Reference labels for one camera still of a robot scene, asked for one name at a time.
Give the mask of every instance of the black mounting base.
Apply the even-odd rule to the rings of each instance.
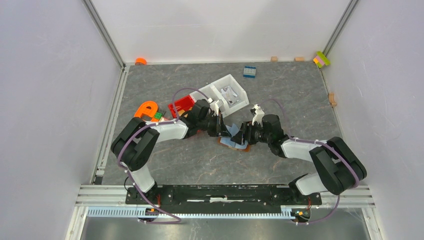
[[[158,185],[146,194],[149,201],[174,214],[281,213],[281,205],[321,205],[321,195],[298,196],[287,185]],[[128,189],[129,205],[147,204],[134,187]]]

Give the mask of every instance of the wooden block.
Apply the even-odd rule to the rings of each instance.
[[[334,92],[330,92],[328,94],[328,100],[330,101],[330,105],[332,108],[334,108],[335,106],[337,106],[337,102],[334,101]]]

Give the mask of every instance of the blue block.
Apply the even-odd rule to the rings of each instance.
[[[256,75],[256,67],[254,66],[245,66],[243,71],[243,77],[254,79]]]

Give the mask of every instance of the orange toy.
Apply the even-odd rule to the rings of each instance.
[[[144,58],[139,57],[135,60],[135,65],[146,65],[146,64],[147,64],[147,61]]]
[[[153,116],[158,111],[158,104],[154,101],[143,102],[138,110],[135,112],[134,117],[142,118],[144,115],[153,119]]]

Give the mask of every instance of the red container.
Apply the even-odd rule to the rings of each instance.
[[[184,110],[184,112],[188,111],[191,107],[193,107],[195,104],[195,101],[190,95],[187,95],[183,98],[180,98],[175,101],[175,107],[177,112]],[[171,111],[171,114],[174,118],[177,117],[177,114],[174,111],[174,107],[172,106],[172,103],[168,104],[168,108]]]

